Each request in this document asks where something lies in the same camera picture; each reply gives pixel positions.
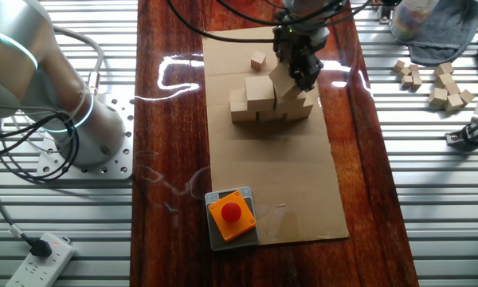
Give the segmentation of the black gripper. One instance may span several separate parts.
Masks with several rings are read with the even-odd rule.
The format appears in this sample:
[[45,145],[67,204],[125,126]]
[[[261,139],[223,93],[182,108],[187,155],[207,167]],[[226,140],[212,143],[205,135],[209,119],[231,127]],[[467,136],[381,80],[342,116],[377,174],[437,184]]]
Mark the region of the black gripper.
[[303,55],[297,61],[298,49],[307,49],[310,53],[322,49],[330,34],[329,29],[323,27],[304,30],[291,26],[277,26],[272,31],[273,50],[278,56],[279,62],[287,65],[289,76],[296,80],[301,90],[311,91],[323,63],[314,54]]

